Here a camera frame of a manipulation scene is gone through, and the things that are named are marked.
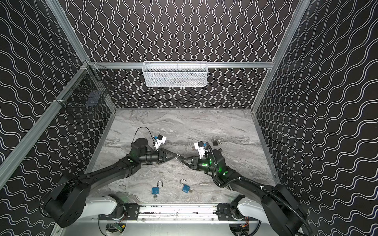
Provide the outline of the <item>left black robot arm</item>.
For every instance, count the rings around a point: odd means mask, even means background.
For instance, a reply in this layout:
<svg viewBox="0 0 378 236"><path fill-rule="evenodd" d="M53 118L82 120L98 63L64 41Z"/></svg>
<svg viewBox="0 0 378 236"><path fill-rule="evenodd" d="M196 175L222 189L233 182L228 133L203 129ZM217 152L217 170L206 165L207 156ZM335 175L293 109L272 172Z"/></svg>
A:
<svg viewBox="0 0 378 236"><path fill-rule="evenodd" d="M158 165L180 155L165 148L153 148L148 140L138 138L131 144L131 151L114 164L94 172L81 175L69 174L42 197L39 211L42 216L53 219L61 228L72 225L83 217L89 208L88 196L112 183L128 178L139 171L144 164Z"/></svg>

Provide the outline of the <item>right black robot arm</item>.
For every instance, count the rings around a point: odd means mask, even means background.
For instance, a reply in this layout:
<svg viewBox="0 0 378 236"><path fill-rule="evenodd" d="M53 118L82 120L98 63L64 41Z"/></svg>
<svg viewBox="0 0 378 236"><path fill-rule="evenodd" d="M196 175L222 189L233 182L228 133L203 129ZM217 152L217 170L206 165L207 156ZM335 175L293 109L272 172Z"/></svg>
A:
<svg viewBox="0 0 378 236"><path fill-rule="evenodd" d="M222 149L212 149L208 143L201 148L200 156L187 158L177 155L176 159L193 170L209 174L219 188L228 187L260 204L267 223L277 235L302 236L299 232L302 226L306 228L308 236L314 234L306 213L286 187L281 184L266 185L246 178L226 164Z"/></svg>

